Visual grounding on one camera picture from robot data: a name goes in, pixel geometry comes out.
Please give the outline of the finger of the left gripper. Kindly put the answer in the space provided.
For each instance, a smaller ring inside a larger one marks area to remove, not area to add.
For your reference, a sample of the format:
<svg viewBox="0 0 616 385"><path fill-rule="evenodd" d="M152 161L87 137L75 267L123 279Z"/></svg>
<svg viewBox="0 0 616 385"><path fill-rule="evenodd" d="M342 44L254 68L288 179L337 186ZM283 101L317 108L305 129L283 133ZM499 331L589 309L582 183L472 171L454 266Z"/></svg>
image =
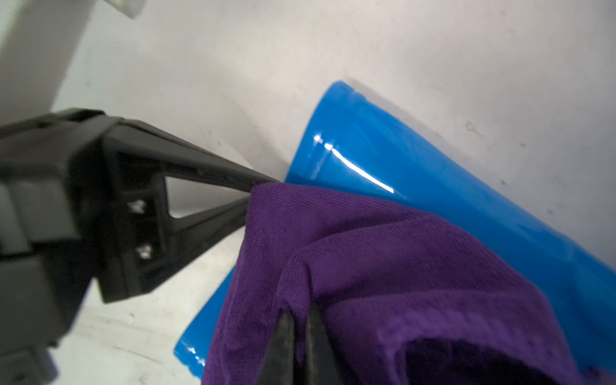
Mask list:
<svg viewBox="0 0 616 385"><path fill-rule="evenodd" d="M113 192L132 212L222 210L275 181L140 121L111 128L103 146Z"/></svg>

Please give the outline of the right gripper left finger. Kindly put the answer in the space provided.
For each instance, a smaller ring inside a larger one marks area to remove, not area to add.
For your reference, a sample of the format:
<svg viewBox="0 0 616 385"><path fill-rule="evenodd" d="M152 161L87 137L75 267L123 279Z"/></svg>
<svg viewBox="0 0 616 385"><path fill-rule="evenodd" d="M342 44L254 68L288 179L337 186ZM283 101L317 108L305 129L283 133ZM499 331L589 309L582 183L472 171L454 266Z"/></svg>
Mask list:
<svg viewBox="0 0 616 385"><path fill-rule="evenodd" d="M292 314L279 314L269 339L257 385L292 385L295 372L295 320Z"/></svg>

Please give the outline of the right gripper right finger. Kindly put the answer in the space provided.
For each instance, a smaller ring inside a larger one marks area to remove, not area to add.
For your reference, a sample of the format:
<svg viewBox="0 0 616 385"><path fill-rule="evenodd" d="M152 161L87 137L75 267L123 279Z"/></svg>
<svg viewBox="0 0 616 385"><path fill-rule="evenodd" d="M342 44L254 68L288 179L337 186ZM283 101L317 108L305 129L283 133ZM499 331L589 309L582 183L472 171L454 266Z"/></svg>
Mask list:
<svg viewBox="0 0 616 385"><path fill-rule="evenodd" d="M306 320L305 384L343 384L338 361L316 303L311 305Z"/></svg>

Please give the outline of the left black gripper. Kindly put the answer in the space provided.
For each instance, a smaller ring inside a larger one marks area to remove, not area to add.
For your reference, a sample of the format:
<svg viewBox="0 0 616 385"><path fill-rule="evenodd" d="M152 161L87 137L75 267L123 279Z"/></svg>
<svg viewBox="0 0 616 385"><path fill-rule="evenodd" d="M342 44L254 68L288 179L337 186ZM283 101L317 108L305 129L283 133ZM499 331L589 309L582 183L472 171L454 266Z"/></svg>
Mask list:
<svg viewBox="0 0 616 385"><path fill-rule="evenodd" d="M164 197L116 200L104 140L122 124L68 110L1 127L1 381L47 384L50 350L92 281L114 303L154 291L245 224L242 198L183 218Z"/></svg>

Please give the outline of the purple cloth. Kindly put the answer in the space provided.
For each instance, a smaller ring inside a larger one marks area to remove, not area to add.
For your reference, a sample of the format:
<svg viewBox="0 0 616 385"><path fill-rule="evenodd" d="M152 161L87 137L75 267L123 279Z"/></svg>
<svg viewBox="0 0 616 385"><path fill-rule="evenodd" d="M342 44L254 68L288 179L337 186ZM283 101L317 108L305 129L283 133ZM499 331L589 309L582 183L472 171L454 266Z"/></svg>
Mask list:
<svg viewBox="0 0 616 385"><path fill-rule="evenodd" d="M252 384L281 314L322 315L348 384L615 381L615 276L500 226L306 185L251 191L205 384Z"/></svg>

